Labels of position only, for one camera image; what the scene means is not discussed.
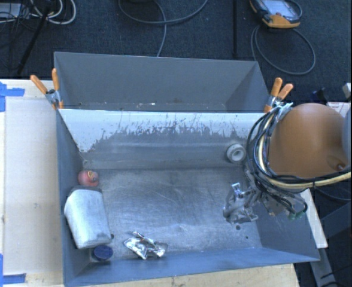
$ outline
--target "blue bottle cap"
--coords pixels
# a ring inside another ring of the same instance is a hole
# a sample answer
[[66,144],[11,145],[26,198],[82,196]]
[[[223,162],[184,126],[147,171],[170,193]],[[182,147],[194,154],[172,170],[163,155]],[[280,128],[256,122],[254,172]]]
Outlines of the blue bottle cap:
[[113,255],[111,247],[106,245],[100,245],[93,249],[93,256],[99,261],[106,261]]

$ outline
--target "table surface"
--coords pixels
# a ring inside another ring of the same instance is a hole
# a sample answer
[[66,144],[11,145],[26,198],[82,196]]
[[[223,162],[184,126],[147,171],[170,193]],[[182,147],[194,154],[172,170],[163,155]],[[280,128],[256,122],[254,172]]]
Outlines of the table surface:
[[[4,256],[4,274],[26,273],[25,283],[16,286],[63,286],[56,135],[52,126],[54,110],[32,81],[0,81],[7,89],[25,90],[23,97],[6,97],[6,111],[0,112],[0,253]],[[51,81],[44,81],[44,84],[49,90],[53,88]],[[16,129],[14,133],[6,125]],[[326,238],[310,192],[307,190],[303,195],[309,202],[307,215],[317,247],[326,248]],[[125,282],[103,286],[137,284]],[[293,264],[140,281],[140,286],[147,287],[257,287],[266,284],[271,287],[299,286]]]

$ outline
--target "crumpled aluminum foil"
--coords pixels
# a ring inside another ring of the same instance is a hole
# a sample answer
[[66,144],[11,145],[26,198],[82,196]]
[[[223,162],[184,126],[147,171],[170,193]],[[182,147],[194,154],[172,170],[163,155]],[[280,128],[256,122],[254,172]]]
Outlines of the crumpled aluminum foil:
[[134,231],[132,233],[136,237],[128,238],[124,244],[125,246],[134,251],[142,259],[148,257],[162,257],[166,254],[168,245],[164,242],[155,242],[151,238],[148,238],[139,232]]

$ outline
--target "bin floor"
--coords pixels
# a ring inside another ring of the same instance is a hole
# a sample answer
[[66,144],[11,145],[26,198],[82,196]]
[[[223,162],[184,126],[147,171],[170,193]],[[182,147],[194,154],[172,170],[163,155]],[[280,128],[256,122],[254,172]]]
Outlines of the bin floor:
[[167,254],[262,247],[256,222],[237,230],[223,217],[240,168],[100,170],[99,177],[114,258],[138,257],[123,244],[133,231],[167,243]]

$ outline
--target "gray bin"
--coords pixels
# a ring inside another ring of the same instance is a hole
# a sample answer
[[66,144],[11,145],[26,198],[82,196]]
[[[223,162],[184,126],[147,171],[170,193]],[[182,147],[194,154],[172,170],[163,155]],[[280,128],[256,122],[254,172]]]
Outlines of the gray bin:
[[[226,150],[245,144],[269,96],[257,62],[55,52],[54,66],[66,286],[319,260],[306,216],[257,204],[259,219],[237,230],[222,214],[244,180]],[[63,213],[82,169],[100,175],[108,262],[76,248]],[[123,244],[133,231],[167,243],[166,255],[138,258]]]

